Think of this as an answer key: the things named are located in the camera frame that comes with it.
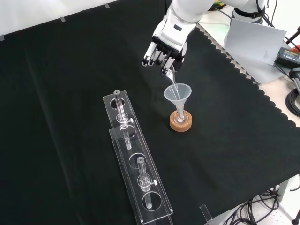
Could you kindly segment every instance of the small glass tube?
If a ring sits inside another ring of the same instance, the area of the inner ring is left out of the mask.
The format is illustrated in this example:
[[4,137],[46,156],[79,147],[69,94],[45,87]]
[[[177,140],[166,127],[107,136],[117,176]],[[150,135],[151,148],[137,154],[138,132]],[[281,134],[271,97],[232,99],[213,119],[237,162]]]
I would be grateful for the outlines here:
[[149,178],[147,176],[147,171],[146,171],[146,164],[145,164],[145,159],[144,157],[139,157],[137,158],[137,165],[139,167],[139,172],[140,172],[140,183],[142,186],[145,186],[147,182],[149,182]]
[[127,129],[123,129],[123,134],[124,134],[126,148],[129,150],[131,149],[131,142],[130,142],[130,137]]
[[117,121],[120,123],[122,128],[128,127],[128,115],[124,112],[124,107],[122,104],[122,99],[120,97],[120,91],[115,90],[114,92],[114,99],[116,101],[117,109],[118,109],[118,116]]
[[[139,172],[140,172],[140,184],[141,184],[141,189],[142,191],[146,192],[150,190],[150,179],[147,175],[147,171],[146,171],[146,164],[145,164],[145,159],[144,157],[139,157],[137,158],[137,165],[139,167]],[[151,197],[150,197],[150,193],[147,193],[145,195],[145,203],[146,203],[146,207],[147,209],[151,209],[152,208],[152,202],[151,202]]]

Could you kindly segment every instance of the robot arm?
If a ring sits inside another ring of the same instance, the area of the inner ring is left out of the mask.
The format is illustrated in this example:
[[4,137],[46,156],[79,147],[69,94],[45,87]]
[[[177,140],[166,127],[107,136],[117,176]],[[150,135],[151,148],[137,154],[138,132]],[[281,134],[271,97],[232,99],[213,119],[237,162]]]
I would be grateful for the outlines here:
[[[251,8],[257,9],[256,1],[222,0],[234,7],[246,7],[246,12],[251,11]],[[265,0],[258,1],[264,6]],[[143,66],[153,66],[154,63],[161,64],[164,61],[162,74],[165,75],[172,65],[178,71],[184,62],[188,35],[213,3],[214,0],[173,0],[167,15],[153,33],[152,42],[142,60]]]

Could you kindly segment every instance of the funnel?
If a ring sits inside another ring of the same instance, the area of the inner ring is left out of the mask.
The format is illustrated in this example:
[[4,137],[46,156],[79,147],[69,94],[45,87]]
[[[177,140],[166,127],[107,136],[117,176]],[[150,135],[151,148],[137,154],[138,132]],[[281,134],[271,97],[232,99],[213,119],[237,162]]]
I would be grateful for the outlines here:
[[184,111],[184,104],[191,93],[191,87],[184,83],[171,85],[164,91],[165,98],[172,102],[177,108],[177,112],[174,115],[174,121],[179,124],[188,121],[188,115]]

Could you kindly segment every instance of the cable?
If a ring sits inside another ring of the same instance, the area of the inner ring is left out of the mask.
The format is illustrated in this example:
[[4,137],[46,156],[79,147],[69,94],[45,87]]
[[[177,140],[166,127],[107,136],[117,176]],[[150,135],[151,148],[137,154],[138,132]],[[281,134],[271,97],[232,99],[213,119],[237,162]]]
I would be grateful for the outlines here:
[[168,11],[168,3],[167,0],[165,0],[165,15],[167,15],[167,11]]
[[291,189],[290,191],[297,191],[297,190],[299,190],[300,189],[300,185],[296,188],[296,189]]
[[300,117],[300,109],[296,106],[295,101],[298,96],[298,91],[295,88],[285,98],[285,105],[294,115]]
[[281,73],[286,75],[291,81],[294,81],[278,64],[274,63],[276,69],[278,69]]
[[278,3],[278,0],[276,0],[276,4],[275,4],[275,8],[274,8],[274,12],[273,12],[273,16],[272,16],[271,23],[273,23],[273,18],[274,18],[274,14],[275,14],[275,12],[276,12],[277,3]]
[[[272,211],[276,210],[279,208],[279,202],[278,202],[278,193],[276,191],[276,188],[274,187],[274,190],[269,190],[265,193],[261,193],[259,195],[260,199],[259,200],[255,200],[251,199],[248,200],[247,202],[245,202],[244,204],[240,205],[237,210],[223,223],[223,225],[238,225],[239,223],[244,223],[244,224],[249,224],[249,225],[257,225],[257,223],[261,222],[262,220],[264,220],[267,216],[269,216]],[[272,206],[268,206],[266,204],[266,200],[269,199],[274,199],[273,205]],[[270,212],[268,212],[264,217],[260,218],[259,220],[256,220],[254,215],[253,215],[253,203],[257,203],[257,202],[262,202],[268,209],[270,209]],[[242,211],[243,209],[247,207],[246,209],[246,217],[244,218],[242,216]]]
[[222,10],[220,10],[218,8],[215,8],[215,10],[219,11],[220,13],[223,13],[225,16],[227,16],[229,19],[231,19],[231,17],[227,13],[223,12]]
[[[259,7],[258,0],[256,0],[256,5],[257,5],[257,10],[258,10],[258,12],[262,12],[262,9]],[[270,22],[270,20],[268,20],[268,19],[266,18],[265,15],[263,15],[262,18],[265,20],[265,22],[267,22],[268,25],[270,25],[271,27],[274,27],[274,25],[272,24],[272,22]],[[291,42],[291,44],[292,44],[293,46],[295,46],[295,47],[300,51],[300,48],[299,48],[293,41],[291,41],[291,40],[290,40],[289,38],[287,38],[287,37],[285,37],[285,39],[288,40],[289,42]]]
[[[274,25],[270,22],[270,20],[268,20],[264,15],[262,16],[262,18],[265,20],[265,22],[267,22],[268,25],[270,25],[271,27],[274,27]],[[295,46],[300,51],[300,48],[293,41],[291,41],[287,37],[285,37],[285,39],[288,40],[293,46]]]

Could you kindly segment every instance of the acrylic test tube rack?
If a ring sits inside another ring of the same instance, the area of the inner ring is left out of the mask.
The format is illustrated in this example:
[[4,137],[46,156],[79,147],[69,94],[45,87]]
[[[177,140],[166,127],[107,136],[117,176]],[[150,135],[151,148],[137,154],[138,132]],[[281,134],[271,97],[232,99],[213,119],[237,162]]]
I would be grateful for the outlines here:
[[138,224],[172,225],[173,213],[126,91],[103,97],[109,130]]

